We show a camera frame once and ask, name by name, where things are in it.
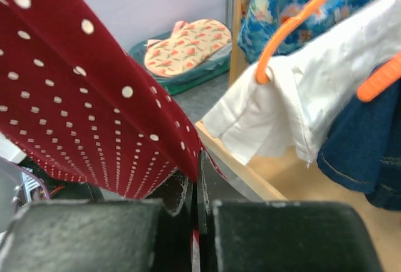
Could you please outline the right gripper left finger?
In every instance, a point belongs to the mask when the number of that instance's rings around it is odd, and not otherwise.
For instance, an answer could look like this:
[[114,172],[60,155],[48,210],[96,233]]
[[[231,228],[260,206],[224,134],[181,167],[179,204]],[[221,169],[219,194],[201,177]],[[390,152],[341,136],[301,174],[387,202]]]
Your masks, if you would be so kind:
[[1,270],[190,271],[191,193],[176,172],[140,201],[33,203],[1,242]]

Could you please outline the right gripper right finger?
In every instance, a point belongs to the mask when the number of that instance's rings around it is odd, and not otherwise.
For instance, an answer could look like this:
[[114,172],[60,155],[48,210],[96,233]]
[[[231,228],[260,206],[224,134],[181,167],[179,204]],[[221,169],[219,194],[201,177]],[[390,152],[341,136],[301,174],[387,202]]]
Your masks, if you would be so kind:
[[381,271],[357,212],[339,202],[210,199],[199,153],[197,218],[202,271]]

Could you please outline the red polka dot skirt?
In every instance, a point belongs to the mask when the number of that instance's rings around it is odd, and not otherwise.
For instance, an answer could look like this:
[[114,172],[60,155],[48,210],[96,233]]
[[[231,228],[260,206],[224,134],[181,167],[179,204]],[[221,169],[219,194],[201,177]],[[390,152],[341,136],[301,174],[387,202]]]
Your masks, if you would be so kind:
[[141,199],[204,146],[84,0],[1,0],[1,132],[51,177]]

